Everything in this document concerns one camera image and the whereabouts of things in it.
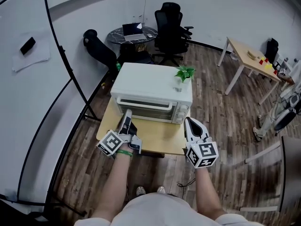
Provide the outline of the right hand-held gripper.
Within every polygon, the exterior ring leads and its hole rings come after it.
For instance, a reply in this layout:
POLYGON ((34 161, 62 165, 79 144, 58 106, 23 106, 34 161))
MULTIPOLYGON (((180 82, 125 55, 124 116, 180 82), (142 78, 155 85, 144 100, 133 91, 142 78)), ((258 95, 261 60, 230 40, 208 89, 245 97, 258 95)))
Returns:
POLYGON ((195 169, 212 166, 219 157, 216 142, 209 137, 207 127, 200 121, 186 117, 184 120, 184 134, 187 141, 185 156, 195 169))

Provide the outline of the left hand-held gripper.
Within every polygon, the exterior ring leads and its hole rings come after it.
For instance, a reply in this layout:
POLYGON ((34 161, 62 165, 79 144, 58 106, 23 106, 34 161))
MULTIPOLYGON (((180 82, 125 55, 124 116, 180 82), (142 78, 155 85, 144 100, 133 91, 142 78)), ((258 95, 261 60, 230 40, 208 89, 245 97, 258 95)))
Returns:
POLYGON ((112 156, 123 144, 141 153, 142 140, 133 132, 132 111, 127 109, 120 119, 116 130, 109 130, 96 145, 105 155, 112 156))

